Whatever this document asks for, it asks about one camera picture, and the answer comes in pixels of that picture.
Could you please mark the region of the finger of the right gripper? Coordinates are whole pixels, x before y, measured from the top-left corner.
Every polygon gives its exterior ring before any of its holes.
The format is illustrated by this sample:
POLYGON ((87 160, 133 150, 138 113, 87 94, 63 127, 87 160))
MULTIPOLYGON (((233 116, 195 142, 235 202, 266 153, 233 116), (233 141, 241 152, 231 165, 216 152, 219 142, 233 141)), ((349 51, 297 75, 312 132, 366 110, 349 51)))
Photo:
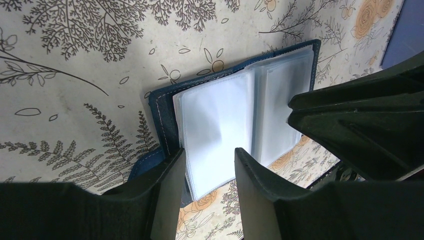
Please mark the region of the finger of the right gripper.
POLYGON ((404 180, 424 167, 422 76, 362 77, 295 95, 291 127, 371 180, 404 180))
POLYGON ((385 70, 336 85, 332 97, 386 97, 424 90, 424 53, 385 70))

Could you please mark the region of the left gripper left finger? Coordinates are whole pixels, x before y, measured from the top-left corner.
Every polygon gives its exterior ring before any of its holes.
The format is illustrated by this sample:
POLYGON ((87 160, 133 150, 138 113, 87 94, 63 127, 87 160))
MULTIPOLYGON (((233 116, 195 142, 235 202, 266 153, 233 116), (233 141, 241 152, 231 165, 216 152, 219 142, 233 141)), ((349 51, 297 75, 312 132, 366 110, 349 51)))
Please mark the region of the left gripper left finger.
POLYGON ((173 240, 186 153, 102 195, 73 183, 2 183, 3 240, 173 240))

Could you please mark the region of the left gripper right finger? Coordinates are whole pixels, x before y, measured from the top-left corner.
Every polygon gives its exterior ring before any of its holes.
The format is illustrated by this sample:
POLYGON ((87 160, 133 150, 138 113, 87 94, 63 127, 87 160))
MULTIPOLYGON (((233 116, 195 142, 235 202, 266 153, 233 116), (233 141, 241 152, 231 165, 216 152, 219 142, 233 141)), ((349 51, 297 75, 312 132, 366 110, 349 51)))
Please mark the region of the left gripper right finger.
POLYGON ((246 240, 421 240, 422 181, 329 182, 302 188, 234 151, 246 240))

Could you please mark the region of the blue leather card holder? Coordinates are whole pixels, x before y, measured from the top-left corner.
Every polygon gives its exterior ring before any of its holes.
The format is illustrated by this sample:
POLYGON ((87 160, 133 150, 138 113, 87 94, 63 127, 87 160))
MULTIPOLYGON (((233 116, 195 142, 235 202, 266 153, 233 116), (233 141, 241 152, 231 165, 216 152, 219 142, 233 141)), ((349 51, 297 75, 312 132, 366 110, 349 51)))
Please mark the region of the blue leather card holder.
POLYGON ((235 178, 236 148, 270 166, 300 141, 288 104, 313 90, 320 48, 319 39, 308 40, 154 90, 148 105, 160 146, 137 160, 129 178, 182 148, 187 206, 235 178))

